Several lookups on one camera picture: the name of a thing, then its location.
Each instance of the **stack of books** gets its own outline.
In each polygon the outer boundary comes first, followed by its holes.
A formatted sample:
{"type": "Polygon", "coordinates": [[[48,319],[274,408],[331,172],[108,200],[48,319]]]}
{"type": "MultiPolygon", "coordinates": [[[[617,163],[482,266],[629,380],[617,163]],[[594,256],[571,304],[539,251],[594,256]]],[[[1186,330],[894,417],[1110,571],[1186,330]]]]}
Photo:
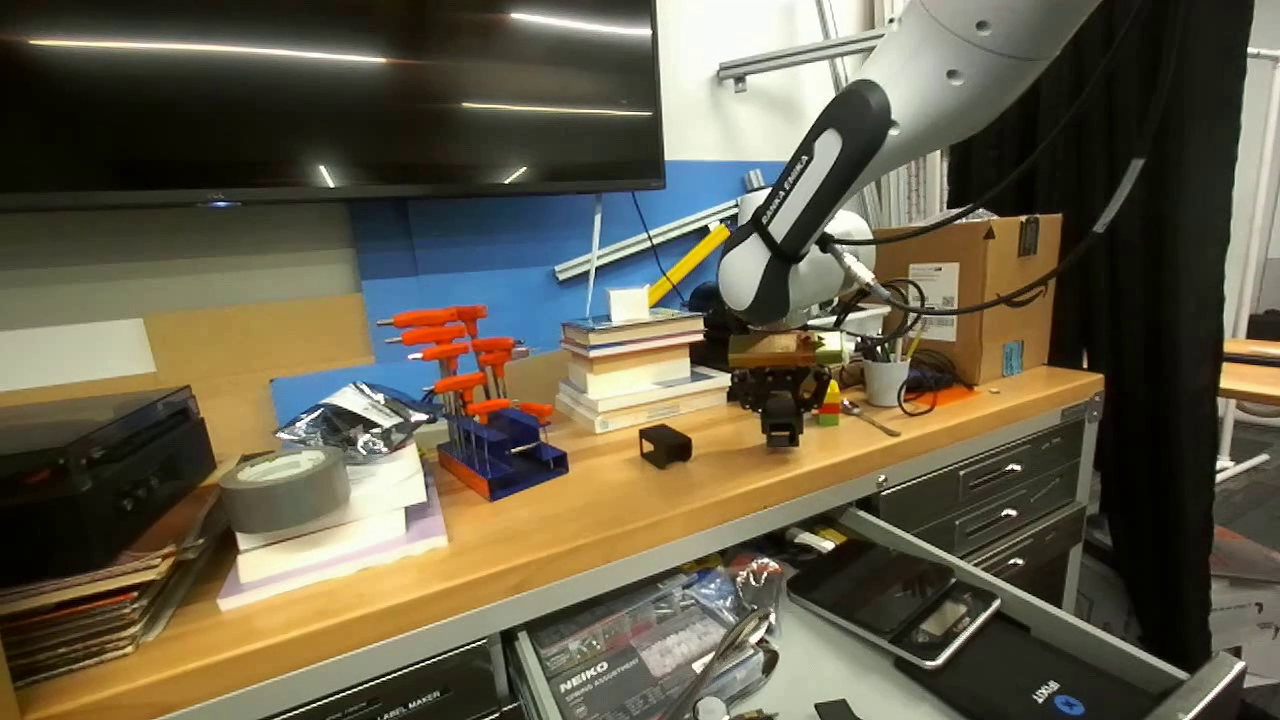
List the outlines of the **stack of books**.
{"type": "Polygon", "coordinates": [[[448,545],[445,509],[414,445],[349,463],[349,482],[340,510],[279,533],[235,533],[235,568],[217,602],[231,610],[448,545]]]}
{"type": "Polygon", "coordinates": [[[559,323],[569,368],[557,408],[583,433],[643,428],[725,408],[726,373],[695,368],[689,355],[698,341],[705,316],[678,306],[655,306],[629,323],[569,319],[559,323]]]}
{"type": "Polygon", "coordinates": [[[112,564],[0,586],[0,642],[13,682],[68,676],[159,634],[225,535],[220,486],[201,482],[112,564]]]}

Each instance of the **cardboard box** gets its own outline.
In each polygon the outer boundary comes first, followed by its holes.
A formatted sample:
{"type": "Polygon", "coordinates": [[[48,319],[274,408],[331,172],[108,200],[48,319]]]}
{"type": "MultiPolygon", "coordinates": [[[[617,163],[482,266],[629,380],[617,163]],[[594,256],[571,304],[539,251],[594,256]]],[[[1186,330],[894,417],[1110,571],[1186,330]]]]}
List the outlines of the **cardboard box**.
{"type": "MultiPolygon", "coordinates": [[[[880,244],[876,274],[918,278],[929,306],[969,306],[1053,273],[1058,258],[1058,232],[1058,216],[963,220],[903,244],[880,244]]],[[[1045,368],[1053,286],[1056,283],[1048,283],[1022,306],[929,316],[918,348],[950,355],[963,384],[987,384],[1045,368]]]]}

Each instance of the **black monitor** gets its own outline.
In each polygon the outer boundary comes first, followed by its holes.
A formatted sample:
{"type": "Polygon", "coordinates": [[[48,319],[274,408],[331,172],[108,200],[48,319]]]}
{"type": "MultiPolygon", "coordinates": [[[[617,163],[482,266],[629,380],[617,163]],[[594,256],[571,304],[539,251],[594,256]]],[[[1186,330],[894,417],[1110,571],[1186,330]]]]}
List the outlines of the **black monitor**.
{"type": "Polygon", "coordinates": [[[4,0],[0,208],[661,187],[655,0],[4,0]]]}

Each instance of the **white cup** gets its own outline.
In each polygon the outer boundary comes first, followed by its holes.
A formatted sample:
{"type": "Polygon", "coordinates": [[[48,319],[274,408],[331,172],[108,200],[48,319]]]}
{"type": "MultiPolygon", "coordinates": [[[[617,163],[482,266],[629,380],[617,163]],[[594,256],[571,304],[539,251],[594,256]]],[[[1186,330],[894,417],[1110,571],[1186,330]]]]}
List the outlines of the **white cup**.
{"type": "Polygon", "coordinates": [[[894,408],[903,384],[907,384],[907,368],[911,361],[864,361],[864,386],[866,386],[866,404],[876,408],[894,408]]]}

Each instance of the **black curtain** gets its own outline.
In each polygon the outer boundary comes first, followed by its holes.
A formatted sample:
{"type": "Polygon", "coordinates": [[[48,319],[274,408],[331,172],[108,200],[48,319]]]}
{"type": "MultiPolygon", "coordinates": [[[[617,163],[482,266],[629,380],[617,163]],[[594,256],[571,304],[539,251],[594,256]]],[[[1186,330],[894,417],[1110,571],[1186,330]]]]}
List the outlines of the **black curtain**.
{"type": "Polygon", "coordinates": [[[1095,468],[1110,561],[1140,642],[1181,667],[1207,660],[1215,376],[1249,23],[1252,0],[1105,0],[1008,117],[950,153],[955,205],[1062,211],[1062,256],[1089,244],[1124,166],[1145,156],[1119,216],[1056,283],[1053,365],[1105,373],[1095,468]],[[1038,163],[1005,182],[1038,143],[1038,163]]]}

